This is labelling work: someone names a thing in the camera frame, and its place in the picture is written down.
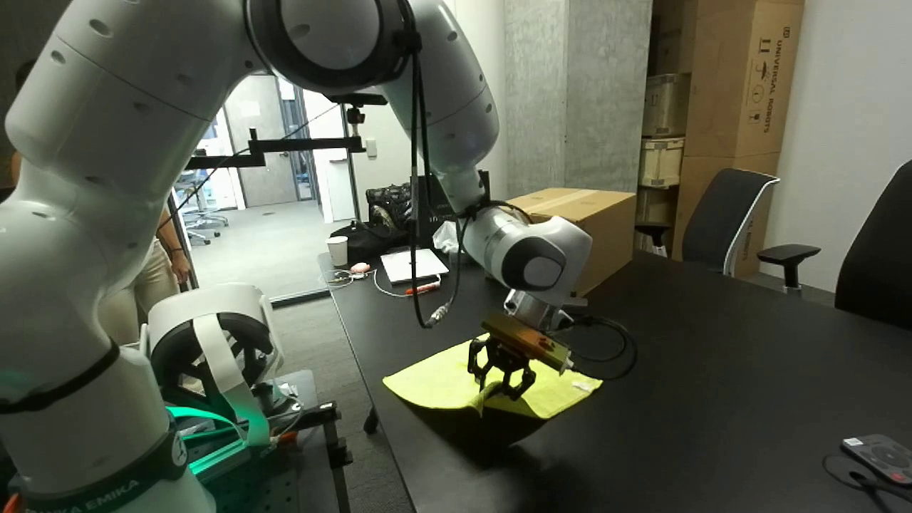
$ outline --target black tabletop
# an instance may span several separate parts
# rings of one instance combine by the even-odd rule
[[[822,461],[842,465],[837,442],[852,434],[912,445],[910,331],[636,257],[589,307],[629,328],[639,368],[504,455],[470,458],[381,377],[480,334],[502,287],[465,273],[433,331],[371,283],[334,298],[416,509],[864,513],[879,504]],[[612,335],[577,331],[569,343],[598,353]],[[883,495],[883,508],[910,504]]]

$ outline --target chair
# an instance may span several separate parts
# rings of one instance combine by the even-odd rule
[[[912,328],[912,162],[883,187],[836,284],[836,307]]]
[[[736,169],[718,170],[683,230],[683,261],[702,261],[720,271],[723,276],[736,276],[736,260],[740,253],[753,214],[775,183],[779,177],[770,174]],[[822,249],[812,244],[775,244],[765,249],[758,260],[780,264],[785,290],[802,294],[797,264],[819,250]]]

